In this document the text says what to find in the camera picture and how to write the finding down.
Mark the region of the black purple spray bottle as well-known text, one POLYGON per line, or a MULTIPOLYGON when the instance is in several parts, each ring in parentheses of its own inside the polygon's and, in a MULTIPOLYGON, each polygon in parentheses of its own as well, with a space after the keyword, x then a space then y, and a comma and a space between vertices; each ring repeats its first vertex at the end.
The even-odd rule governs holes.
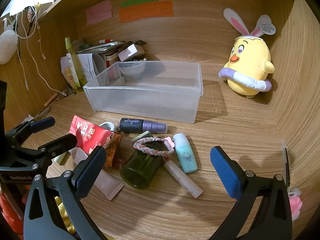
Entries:
POLYGON ((123 132, 143 133, 167 133, 167 124, 143 119, 121 118, 119 128, 123 132))

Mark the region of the dark green pump bottle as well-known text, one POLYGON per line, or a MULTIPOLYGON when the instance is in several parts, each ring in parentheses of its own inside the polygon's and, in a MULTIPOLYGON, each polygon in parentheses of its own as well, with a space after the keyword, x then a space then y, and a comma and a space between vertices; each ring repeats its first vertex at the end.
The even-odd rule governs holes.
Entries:
POLYGON ((163 157, 172 153, 169 144, 160 138, 145 138, 135 142, 136 151, 120 169, 120 176, 131 187, 147 189, 159 169, 163 157))

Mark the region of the white fluffy pompom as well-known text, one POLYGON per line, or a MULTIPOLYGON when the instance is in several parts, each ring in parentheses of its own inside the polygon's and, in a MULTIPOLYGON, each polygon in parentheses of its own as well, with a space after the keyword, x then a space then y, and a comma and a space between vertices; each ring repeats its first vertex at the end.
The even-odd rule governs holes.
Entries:
POLYGON ((10 61, 17 50, 18 36, 13 30, 6 30, 0 36, 0 64, 10 61))

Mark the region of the yellow green spray bottle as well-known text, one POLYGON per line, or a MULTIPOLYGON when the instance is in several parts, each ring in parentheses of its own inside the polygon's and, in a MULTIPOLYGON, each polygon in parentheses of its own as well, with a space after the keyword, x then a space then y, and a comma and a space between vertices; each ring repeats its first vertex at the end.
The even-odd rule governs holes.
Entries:
POLYGON ((83 86, 87 83, 87 81, 86 81, 84 72, 82 70, 81 62, 75 52, 75 49, 72 45, 70 37, 65 37, 65 45, 66 45, 66 50, 68 52, 67 57, 68 57, 69 66, 71 68, 76 87, 77 89, 82 91, 83 86))

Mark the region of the pink plush keychain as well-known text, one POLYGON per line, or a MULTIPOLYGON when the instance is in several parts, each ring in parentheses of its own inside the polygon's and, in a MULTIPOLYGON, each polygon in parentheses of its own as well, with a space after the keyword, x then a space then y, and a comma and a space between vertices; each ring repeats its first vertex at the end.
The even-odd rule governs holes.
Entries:
POLYGON ((291 216, 293 221, 295 221, 299 217, 300 210, 303 205, 303 202, 300 199, 300 195, 301 191, 297 187, 288 192, 291 207, 291 216))

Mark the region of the clear pink lip tube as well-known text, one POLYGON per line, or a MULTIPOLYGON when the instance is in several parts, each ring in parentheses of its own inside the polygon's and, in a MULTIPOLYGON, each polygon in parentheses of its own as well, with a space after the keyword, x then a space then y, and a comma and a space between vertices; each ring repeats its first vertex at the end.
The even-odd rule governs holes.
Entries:
POLYGON ((199 197, 203 190, 194 183, 168 156, 163 157, 163 166, 170 175, 183 187, 193 198, 199 197))

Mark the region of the stack of books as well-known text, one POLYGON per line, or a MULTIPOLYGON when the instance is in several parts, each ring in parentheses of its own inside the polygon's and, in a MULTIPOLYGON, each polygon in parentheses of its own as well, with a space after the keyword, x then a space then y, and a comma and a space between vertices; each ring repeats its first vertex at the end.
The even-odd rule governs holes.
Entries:
POLYGON ((98 54, 106 62, 106 66, 109 67, 115 63, 116 59, 119 61, 118 53, 119 49, 125 45, 125 41, 111 41, 108 43, 99 44, 86 49, 77 51, 77 54, 98 54))

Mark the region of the red snack packet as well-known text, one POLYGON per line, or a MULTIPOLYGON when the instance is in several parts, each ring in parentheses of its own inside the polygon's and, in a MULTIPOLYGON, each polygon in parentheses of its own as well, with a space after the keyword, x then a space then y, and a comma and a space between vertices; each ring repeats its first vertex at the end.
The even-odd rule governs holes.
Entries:
POLYGON ((90 155, 97 146, 102 146, 106 150, 106 167, 121 169, 126 160, 121 155, 119 146, 123 138, 122 135, 104 129, 79 116, 73 116, 69 133, 77 138, 77 146, 90 155))

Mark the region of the pink sticky note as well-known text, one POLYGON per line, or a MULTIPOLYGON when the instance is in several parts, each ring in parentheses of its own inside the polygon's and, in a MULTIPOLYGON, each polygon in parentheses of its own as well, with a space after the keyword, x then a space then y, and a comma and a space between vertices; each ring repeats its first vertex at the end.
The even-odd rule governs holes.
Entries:
POLYGON ((100 2, 85 11, 87 25, 92 25, 112 18, 112 4, 110 0, 100 2))

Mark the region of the beige cosmetic tube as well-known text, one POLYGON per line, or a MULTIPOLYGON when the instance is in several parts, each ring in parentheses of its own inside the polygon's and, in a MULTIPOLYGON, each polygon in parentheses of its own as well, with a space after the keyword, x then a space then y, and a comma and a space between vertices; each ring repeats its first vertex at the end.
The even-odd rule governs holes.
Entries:
POLYGON ((66 80, 68 81, 72 89, 78 90, 70 67, 67 67, 64 69, 64 74, 65 74, 66 80))

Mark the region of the orange sticky note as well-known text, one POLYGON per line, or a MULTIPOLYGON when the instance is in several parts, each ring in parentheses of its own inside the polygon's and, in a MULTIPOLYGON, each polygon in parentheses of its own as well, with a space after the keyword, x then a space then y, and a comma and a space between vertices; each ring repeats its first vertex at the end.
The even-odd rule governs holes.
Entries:
POLYGON ((143 18, 173 17, 172 1, 155 1, 119 9, 120 23, 141 20, 143 18))

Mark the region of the teal small bottle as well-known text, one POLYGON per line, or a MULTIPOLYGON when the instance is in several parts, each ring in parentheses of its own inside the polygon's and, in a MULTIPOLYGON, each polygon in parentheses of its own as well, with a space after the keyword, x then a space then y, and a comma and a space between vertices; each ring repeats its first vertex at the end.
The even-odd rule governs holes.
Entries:
POLYGON ((177 133, 173 136, 175 151, 178 156, 180 165, 185 173, 197 171, 195 155, 189 144, 187 137, 183 133, 177 133))

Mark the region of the yellow chick plush toy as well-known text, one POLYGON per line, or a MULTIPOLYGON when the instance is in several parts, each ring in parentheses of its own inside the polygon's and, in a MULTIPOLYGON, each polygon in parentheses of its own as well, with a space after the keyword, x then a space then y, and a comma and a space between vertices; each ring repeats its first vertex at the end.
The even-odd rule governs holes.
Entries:
POLYGON ((268 92, 272 83, 267 79, 275 67, 263 35, 274 35, 276 28, 268 15, 261 15, 253 31, 248 31, 242 18, 231 8, 223 11, 224 18, 241 35, 235 39, 229 60, 219 71, 236 93, 252 98, 260 92, 268 92))

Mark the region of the bowl of small items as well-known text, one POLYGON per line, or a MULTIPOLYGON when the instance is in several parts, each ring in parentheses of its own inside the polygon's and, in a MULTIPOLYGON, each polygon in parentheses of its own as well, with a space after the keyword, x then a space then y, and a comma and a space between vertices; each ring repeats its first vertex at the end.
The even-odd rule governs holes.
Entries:
POLYGON ((118 64, 119 70, 124 77, 138 77, 145 70, 144 61, 121 62, 118 64))

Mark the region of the green sticky note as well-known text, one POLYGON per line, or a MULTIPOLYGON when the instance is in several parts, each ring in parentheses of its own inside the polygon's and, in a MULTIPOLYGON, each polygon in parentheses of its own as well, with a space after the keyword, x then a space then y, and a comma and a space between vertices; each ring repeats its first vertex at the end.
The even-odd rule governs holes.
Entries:
POLYGON ((121 8, 127 8, 138 4, 157 2, 158 0, 127 0, 121 3, 121 8))

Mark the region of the red white marker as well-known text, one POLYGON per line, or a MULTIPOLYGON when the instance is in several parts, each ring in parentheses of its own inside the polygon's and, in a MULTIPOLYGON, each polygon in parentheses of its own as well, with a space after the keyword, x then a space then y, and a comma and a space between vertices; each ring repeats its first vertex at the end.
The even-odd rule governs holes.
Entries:
POLYGON ((103 40, 100 40, 99 43, 106 44, 106 43, 113 42, 113 41, 114 41, 113 39, 103 39, 103 40))

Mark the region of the white paper box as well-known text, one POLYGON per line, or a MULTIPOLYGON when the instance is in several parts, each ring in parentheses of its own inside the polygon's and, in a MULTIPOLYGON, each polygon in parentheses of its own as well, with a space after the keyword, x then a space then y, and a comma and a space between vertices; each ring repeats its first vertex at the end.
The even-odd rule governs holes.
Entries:
POLYGON ((105 60, 99 54, 78 54, 82 70, 87 82, 92 81, 97 75, 103 72, 107 66, 105 60))

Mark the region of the white tape roll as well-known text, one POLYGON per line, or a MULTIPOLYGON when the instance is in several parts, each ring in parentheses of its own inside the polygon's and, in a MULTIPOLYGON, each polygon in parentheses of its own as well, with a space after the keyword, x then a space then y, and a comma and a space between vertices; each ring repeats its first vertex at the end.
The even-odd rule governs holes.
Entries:
POLYGON ((117 131, 115 124, 110 122, 110 121, 103 122, 99 126, 101 128, 103 128, 103 129, 106 129, 106 130, 111 131, 111 132, 116 132, 117 131))

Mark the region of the clear plastic storage bin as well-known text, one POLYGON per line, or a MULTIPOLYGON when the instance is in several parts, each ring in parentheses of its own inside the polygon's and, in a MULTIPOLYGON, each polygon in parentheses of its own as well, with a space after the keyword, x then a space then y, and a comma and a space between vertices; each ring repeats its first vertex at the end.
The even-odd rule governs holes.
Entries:
POLYGON ((138 77, 122 76, 116 62, 84 86, 93 111, 193 123, 203 95, 199 63, 144 61, 138 77))

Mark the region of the small white cardboard box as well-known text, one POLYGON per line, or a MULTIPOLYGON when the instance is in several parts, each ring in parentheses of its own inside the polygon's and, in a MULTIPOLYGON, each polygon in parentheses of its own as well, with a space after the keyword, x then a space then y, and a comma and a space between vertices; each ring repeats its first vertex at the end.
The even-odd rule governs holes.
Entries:
POLYGON ((134 57, 142 56, 145 54, 145 51, 142 46, 139 46, 137 44, 131 44, 126 49, 122 50, 118 57, 121 62, 131 60, 134 57))

